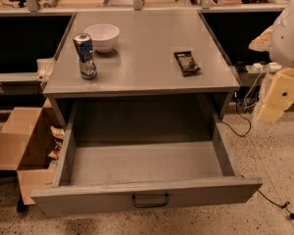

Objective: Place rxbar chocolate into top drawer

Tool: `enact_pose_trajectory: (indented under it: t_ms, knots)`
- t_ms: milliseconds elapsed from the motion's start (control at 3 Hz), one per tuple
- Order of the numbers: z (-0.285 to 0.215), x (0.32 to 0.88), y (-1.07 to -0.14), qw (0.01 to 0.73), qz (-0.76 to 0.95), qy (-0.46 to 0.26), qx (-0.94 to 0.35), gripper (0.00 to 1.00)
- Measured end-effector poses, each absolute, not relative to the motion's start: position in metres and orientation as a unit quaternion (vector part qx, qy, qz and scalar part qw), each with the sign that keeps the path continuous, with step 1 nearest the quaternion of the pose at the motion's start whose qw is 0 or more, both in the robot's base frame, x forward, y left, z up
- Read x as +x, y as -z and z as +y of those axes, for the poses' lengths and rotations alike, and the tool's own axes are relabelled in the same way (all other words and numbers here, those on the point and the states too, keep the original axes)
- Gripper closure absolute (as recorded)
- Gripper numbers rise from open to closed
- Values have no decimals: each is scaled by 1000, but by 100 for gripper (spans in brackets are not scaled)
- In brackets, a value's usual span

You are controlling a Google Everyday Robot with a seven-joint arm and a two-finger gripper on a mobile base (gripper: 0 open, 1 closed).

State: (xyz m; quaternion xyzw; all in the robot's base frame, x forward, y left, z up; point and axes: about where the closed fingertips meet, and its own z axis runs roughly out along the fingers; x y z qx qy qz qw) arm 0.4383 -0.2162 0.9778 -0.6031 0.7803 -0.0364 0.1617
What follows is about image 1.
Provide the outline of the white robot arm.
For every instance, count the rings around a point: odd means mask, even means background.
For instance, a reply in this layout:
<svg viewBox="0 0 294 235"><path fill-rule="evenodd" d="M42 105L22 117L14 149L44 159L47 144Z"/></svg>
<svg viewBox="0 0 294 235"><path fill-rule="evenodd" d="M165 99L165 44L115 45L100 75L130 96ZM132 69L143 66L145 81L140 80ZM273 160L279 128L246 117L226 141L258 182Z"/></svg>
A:
<svg viewBox="0 0 294 235"><path fill-rule="evenodd" d="M256 113L256 121L272 124L294 103L294 0L270 27L251 41L249 48L268 52L270 60L281 65L281 70L263 85L265 95L260 97Z"/></svg>

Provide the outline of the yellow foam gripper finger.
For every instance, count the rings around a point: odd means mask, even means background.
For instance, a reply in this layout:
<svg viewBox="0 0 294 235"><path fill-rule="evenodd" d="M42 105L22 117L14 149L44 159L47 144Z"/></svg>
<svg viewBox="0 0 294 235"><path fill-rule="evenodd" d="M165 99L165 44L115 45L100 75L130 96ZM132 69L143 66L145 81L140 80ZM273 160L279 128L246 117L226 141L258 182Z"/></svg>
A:
<svg viewBox="0 0 294 235"><path fill-rule="evenodd" d="M270 50L270 35L272 26L269 26L258 37L249 44L249 49L257 52L268 52Z"/></svg>
<svg viewBox="0 0 294 235"><path fill-rule="evenodd" d="M294 68L280 70L270 80L269 90L257 113L257 121L275 123L293 104Z"/></svg>

